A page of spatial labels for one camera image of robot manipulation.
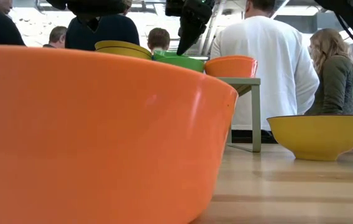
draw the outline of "yellow bowl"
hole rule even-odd
[[[281,116],[268,122],[276,141],[297,159],[335,161],[353,150],[353,115]]]
[[[108,54],[117,54],[130,56],[135,58],[142,58],[151,60],[152,54],[141,46],[136,44],[116,41],[116,40],[104,40],[99,41],[95,44],[95,49],[97,52],[103,52]]]

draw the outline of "woman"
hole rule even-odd
[[[306,114],[353,114],[353,59],[338,31],[323,29],[311,37],[311,56],[320,85]]]

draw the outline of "hair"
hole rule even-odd
[[[170,34],[165,29],[154,28],[149,32],[147,43],[151,49],[161,47],[166,50],[170,46]]]
[[[311,37],[311,56],[318,75],[321,74],[323,64],[332,56],[340,55],[352,61],[351,47],[344,42],[342,36],[334,29],[322,29]]]
[[[276,0],[248,0],[252,6],[264,12],[272,12],[275,9]]]
[[[50,43],[58,42],[63,35],[66,35],[66,31],[67,28],[62,26],[53,28],[50,34]]]

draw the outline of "olive green jacket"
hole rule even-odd
[[[335,55],[324,62],[314,103],[306,114],[353,114],[353,62]]]

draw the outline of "long hair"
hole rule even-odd
[[[353,64],[351,47],[334,29],[322,29],[313,34],[310,51],[318,75],[322,72],[324,62],[334,55],[347,57]]]

